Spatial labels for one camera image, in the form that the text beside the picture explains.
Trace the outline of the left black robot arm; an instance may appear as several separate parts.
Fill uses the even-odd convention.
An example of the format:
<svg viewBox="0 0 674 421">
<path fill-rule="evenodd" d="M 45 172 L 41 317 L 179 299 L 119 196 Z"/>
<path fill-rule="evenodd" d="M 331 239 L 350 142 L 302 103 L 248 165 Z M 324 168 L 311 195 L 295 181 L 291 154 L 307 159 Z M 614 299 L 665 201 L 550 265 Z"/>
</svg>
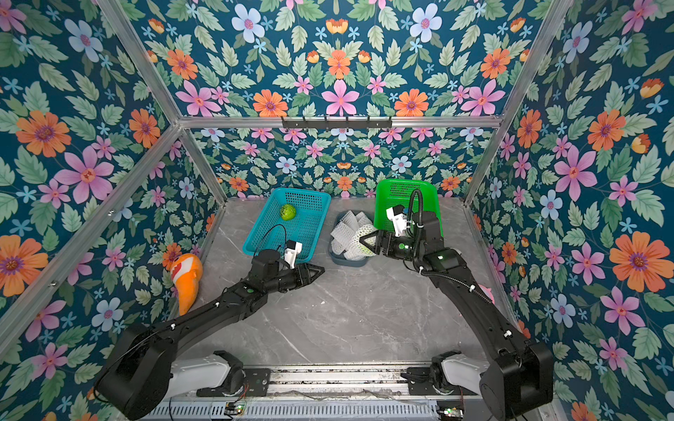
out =
<svg viewBox="0 0 674 421">
<path fill-rule="evenodd" d="M 249 273 L 218 298 L 183 316 L 145 327 L 126 328 L 98 374 L 96 398 L 114 406 L 127 419 L 147 416 L 163 400 L 198 389 L 240 389 L 240 361 L 219 351 L 208 358 L 180 361 L 185 351 L 227 326 L 260 310 L 272 293 L 301 289 L 325 270 L 311 263 L 291 266 L 275 250 L 263 250 Z"/>
</svg>

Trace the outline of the green custard apple back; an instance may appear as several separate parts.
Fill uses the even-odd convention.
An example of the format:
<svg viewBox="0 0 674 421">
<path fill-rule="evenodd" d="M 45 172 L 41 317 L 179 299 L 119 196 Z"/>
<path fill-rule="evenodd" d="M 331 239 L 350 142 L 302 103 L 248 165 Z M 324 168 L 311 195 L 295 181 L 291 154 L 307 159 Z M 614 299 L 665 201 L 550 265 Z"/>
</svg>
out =
<svg viewBox="0 0 674 421">
<path fill-rule="evenodd" d="M 282 221 L 290 221 L 295 219 L 297 217 L 298 211 L 295 206 L 290 205 L 287 203 L 286 205 L 282 205 L 279 211 L 279 216 L 282 219 Z"/>
</svg>

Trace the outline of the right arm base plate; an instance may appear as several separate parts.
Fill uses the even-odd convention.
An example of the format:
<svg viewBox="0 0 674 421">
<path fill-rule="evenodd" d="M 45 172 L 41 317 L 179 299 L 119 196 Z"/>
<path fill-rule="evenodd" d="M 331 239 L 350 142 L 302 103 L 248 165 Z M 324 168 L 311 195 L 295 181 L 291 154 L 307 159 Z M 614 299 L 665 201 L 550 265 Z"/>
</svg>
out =
<svg viewBox="0 0 674 421">
<path fill-rule="evenodd" d="M 407 382 L 410 396 L 460 396 L 459 387 L 444 383 L 429 367 L 410 367 L 400 376 Z"/>
</svg>

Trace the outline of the white foam net back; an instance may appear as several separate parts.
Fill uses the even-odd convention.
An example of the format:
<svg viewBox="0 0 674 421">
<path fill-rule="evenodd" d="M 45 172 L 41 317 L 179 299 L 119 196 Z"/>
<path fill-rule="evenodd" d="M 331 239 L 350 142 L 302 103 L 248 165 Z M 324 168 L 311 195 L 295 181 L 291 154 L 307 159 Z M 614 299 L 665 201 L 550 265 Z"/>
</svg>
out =
<svg viewBox="0 0 674 421">
<path fill-rule="evenodd" d="M 359 256 L 354 252 L 352 240 L 358 228 L 366 224 L 372 224 L 372 221 L 364 212 L 348 212 L 331 231 L 333 251 L 336 254 L 344 253 L 344 257 L 348 260 L 363 259 L 364 256 Z"/>
</svg>

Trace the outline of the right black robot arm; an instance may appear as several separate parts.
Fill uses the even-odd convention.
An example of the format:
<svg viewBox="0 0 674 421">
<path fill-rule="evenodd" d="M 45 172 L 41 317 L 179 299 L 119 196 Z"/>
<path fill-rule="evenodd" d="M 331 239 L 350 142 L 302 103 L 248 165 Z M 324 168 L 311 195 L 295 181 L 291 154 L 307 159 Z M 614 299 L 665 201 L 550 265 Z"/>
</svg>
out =
<svg viewBox="0 0 674 421">
<path fill-rule="evenodd" d="M 433 358 L 426 378 L 445 392 L 460 387 L 483 398 L 495 420 L 514 419 L 553 400 L 554 358 L 548 347 L 527 338 L 497 308 L 472 275 L 461 253 L 447 247 L 434 212 L 406 216 L 402 207 L 388 210 L 393 231 L 358 235 L 373 254 L 409 261 L 459 310 L 475 333 L 486 358 L 461 352 Z"/>
</svg>

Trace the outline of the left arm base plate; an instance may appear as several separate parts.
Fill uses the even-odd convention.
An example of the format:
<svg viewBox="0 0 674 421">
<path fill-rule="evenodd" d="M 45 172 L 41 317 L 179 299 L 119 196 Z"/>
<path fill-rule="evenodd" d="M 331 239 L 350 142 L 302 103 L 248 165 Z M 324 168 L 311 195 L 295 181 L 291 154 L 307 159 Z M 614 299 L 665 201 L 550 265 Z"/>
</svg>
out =
<svg viewBox="0 0 674 421">
<path fill-rule="evenodd" d="M 203 388 L 198 397 L 261 397 L 270 387 L 271 370 L 268 368 L 237 368 L 229 374 L 221 386 Z"/>
</svg>

